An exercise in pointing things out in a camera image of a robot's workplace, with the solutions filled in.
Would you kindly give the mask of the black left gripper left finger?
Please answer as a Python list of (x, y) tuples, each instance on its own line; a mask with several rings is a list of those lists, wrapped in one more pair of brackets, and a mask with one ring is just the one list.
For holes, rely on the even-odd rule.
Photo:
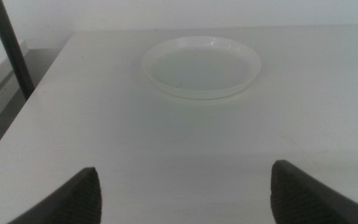
[(99, 224), (101, 215), (98, 173), (94, 167), (86, 167), (11, 223)]

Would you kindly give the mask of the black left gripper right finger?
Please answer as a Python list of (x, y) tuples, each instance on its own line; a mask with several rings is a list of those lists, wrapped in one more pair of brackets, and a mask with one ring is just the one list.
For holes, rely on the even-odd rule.
[(358, 224), (358, 203), (286, 160), (272, 166), (270, 207), (276, 223)]

